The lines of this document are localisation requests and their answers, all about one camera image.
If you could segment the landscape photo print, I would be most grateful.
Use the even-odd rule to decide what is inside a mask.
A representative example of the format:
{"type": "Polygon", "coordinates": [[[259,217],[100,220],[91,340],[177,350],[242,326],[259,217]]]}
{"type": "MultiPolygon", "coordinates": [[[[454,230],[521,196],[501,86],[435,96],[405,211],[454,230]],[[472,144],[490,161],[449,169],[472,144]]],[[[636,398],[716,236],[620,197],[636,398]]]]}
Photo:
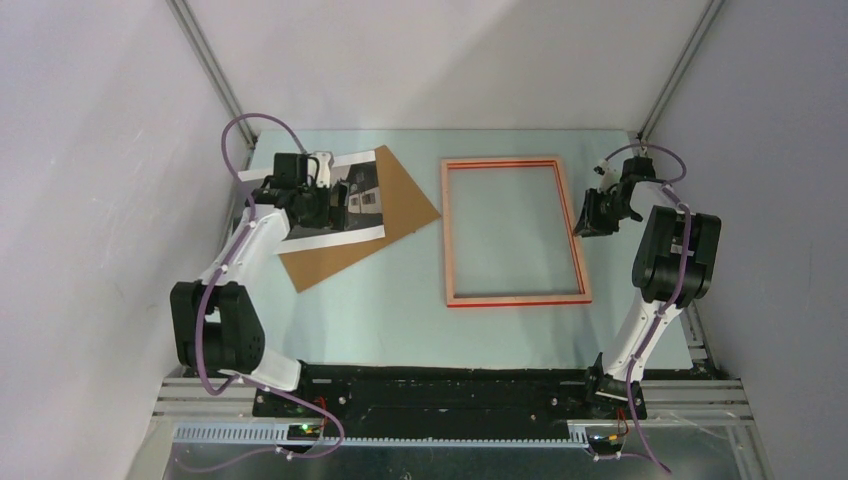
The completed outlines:
{"type": "Polygon", "coordinates": [[[316,162],[310,153],[276,153],[272,168],[252,178],[243,215],[228,240],[238,258],[249,253],[294,253],[365,242],[385,236],[381,188],[374,150],[335,156],[331,186],[350,184],[348,223],[344,231],[293,226],[284,210],[284,195],[298,185],[315,186],[316,162]]]}

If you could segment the brown backing board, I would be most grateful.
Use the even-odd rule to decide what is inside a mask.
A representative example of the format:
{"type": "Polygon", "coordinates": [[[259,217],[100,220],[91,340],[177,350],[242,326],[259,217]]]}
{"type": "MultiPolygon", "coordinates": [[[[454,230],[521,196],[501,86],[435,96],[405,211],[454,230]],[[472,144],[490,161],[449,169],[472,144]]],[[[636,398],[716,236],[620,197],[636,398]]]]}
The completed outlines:
{"type": "Polygon", "coordinates": [[[438,210],[389,147],[380,146],[375,153],[378,176],[381,181],[388,182],[386,198],[382,201],[386,208],[385,236],[365,242],[281,254],[279,258],[297,292],[319,284],[440,218],[438,210]]]}

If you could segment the red wooden picture frame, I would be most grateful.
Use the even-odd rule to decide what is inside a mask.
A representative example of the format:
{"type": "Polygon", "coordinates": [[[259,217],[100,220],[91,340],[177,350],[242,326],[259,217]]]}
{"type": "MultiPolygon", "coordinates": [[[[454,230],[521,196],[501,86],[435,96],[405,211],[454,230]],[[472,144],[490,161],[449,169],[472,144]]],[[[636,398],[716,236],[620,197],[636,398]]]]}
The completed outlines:
{"type": "Polygon", "coordinates": [[[574,212],[573,198],[569,189],[566,170],[558,156],[542,157],[497,157],[497,158],[455,158],[445,159],[441,166],[442,184],[442,226],[444,244],[444,271],[446,287],[446,304],[450,308],[462,307],[517,307],[537,305],[567,305],[589,304],[592,301],[589,268],[585,260],[584,249],[578,237],[572,234],[578,217],[574,212]],[[557,188],[560,201],[566,217],[566,228],[569,234],[571,253],[578,276],[581,290],[576,294],[562,295],[531,295],[505,297],[459,297],[455,292],[453,245],[450,225],[449,173],[452,169],[500,168],[500,167],[534,167],[550,166],[557,176],[557,188]]]}

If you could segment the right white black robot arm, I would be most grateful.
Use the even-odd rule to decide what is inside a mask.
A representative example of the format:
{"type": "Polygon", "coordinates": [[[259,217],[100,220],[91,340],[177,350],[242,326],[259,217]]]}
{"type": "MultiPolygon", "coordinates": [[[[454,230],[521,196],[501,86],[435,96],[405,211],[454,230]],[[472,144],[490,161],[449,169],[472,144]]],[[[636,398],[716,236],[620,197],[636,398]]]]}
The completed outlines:
{"type": "Polygon", "coordinates": [[[624,220],[644,225],[631,271],[634,300],[612,346],[587,368],[581,392],[588,414],[609,418],[640,398],[647,360],[662,334],[708,292],[721,220],[693,212],[647,156],[631,157],[621,169],[602,160],[594,171],[601,181],[586,191],[573,235],[610,236],[624,220]]]}

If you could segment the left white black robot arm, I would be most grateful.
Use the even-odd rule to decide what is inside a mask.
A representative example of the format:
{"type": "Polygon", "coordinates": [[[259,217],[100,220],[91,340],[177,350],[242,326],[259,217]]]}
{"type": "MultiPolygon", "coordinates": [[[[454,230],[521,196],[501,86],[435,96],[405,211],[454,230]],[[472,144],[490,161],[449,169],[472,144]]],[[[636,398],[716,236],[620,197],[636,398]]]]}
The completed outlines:
{"type": "Polygon", "coordinates": [[[344,228],[347,190],[332,185],[333,165],[334,156],[327,151],[278,153],[258,187],[249,188],[238,179],[246,200],[236,229],[198,279],[172,288],[179,362],[198,373],[209,394],[217,396],[242,381],[279,390],[277,402],[292,416],[314,408],[315,388],[299,379],[299,361],[272,348],[272,312],[258,307],[251,293],[292,227],[344,228]]]}

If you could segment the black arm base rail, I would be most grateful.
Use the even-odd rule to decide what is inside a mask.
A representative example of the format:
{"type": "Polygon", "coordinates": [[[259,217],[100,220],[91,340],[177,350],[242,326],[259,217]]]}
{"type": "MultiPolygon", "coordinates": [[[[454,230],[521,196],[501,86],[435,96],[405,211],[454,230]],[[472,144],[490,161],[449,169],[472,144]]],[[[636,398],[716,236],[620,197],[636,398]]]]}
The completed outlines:
{"type": "Polygon", "coordinates": [[[241,381],[258,418],[304,419],[299,437],[567,439],[578,420],[647,417],[635,404],[601,418],[586,404],[586,370],[354,367],[305,364],[288,397],[241,381]]]}

